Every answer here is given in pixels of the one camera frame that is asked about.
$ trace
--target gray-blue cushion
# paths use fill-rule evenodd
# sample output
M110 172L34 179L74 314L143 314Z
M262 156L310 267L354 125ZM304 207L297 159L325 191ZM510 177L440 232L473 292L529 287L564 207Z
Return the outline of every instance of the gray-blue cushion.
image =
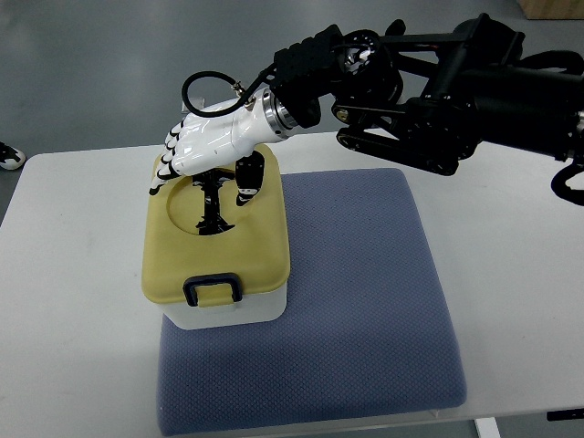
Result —
M448 307L403 174L283 176L287 308L270 322L162 323L165 435L443 409L466 398Z

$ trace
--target screw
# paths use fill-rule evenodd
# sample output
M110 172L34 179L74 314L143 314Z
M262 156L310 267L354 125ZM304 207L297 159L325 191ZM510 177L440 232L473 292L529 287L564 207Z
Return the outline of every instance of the screw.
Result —
M337 119L345 123L347 122L347 120L349 120L349 112L346 109L339 109L336 115Z

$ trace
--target robotic arm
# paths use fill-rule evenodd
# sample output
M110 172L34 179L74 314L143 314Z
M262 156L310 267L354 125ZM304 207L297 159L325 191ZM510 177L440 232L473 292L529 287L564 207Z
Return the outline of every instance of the robotic arm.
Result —
M552 189L584 205L584 194L566 185L584 172L582 56L552 51L522 59L524 34L487 14L463 22L450 34L404 34L401 20L384 36L369 30L343 36L330 26L276 52L274 63L248 90L221 73L192 75L182 88L191 113L166 139L151 194L180 175L230 162L243 169L259 142L285 140L297 125L317 125L318 98L332 94L332 112L347 124L337 139L349 149L441 175L454 174L458 162L470 157L481 141L561 161L570 158L573 162L556 175ZM404 55L409 52L433 52L438 62ZM421 96L405 103L398 102L401 72L428 79ZM239 98L206 111L196 109L188 89L209 76L228 81ZM258 90L264 82L268 86ZM392 138L365 131L374 127ZM240 194L249 198L259 187L245 180L249 178L239 178L238 185Z

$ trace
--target yellow lid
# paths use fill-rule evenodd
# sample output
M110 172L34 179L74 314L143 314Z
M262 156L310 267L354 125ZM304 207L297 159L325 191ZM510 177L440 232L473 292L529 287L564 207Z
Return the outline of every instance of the yellow lid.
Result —
M203 191L192 186L191 177L170 180L150 197L142 262L142 291L150 301L185 301L183 284L193 276L235 273L244 294L270 292L287 281L290 253L280 171L265 144L256 150L266 160L262 189L249 203L237 206L235 181L224 183L219 190L221 216L235 227L219 235L198 234ZM226 303L209 291L223 296L229 287L205 289L200 306Z

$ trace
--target gray floor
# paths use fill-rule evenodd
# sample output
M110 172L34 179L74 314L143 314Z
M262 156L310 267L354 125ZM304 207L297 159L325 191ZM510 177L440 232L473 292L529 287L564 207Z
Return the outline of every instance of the gray floor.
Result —
M250 83L274 52L332 23L343 33L382 34L401 18L408 33L440 33L481 12L525 32L526 55L584 52L582 21L527 21L515 0L1 1L0 139L29 157L159 144L180 120L180 89L195 71L220 70ZM407 77L404 97L422 85ZM231 98L224 86L201 91L207 102ZM323 99L323 121L311 132L341 127L329 114L331 102ZM0 220L19 174L0 172ZM497 420L504 438L584 435L584 420L547 423L545 414ZM458 422L335 436L477 434L472 422Z

